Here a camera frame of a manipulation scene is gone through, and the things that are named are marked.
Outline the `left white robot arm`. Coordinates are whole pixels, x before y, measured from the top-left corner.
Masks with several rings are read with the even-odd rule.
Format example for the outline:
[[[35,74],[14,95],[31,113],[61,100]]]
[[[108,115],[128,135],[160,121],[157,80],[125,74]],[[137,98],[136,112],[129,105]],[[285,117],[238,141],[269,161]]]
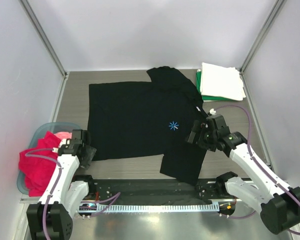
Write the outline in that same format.
[[[68,240],[80,203],[92,199],[97,192],[92,177],[73,179],[78,168],[90,167],[96,149],[91,146],[87,130],[74,129],[71,138],[62,139],[59,146],[50,151],[57,154],[57,159],[39,155],[39,149],[26,154],[55,163],[44,193],[37,203],[27,208],[28,228],[33,240]]]

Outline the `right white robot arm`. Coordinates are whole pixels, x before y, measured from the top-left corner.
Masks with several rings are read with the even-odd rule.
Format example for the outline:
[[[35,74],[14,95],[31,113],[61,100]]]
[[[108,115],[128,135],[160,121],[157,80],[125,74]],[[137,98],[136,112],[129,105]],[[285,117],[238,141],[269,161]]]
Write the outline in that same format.
[[[234,172],[224,173],[215,180],[218,196],[242,200],[259,214],[265,227],[275,235],[300,224],[300,187],[292,188],[278,177],[240,132],[230,131],[222,115],[210,115],[206,122],[195,120],[187,142],[211,152],[223,152],[253,182],[246,183]]]

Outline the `black t-shirt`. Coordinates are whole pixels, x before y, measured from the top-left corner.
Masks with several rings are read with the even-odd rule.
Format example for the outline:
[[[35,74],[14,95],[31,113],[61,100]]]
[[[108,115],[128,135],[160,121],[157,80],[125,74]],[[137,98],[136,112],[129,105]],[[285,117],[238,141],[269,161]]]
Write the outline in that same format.
[[[195,85],[178,69],[147,71],[145,81],[89,85],[87,130],[95,161],[162,155],[160,172],[196,185],[206,150],[188,143],[207,114]]]

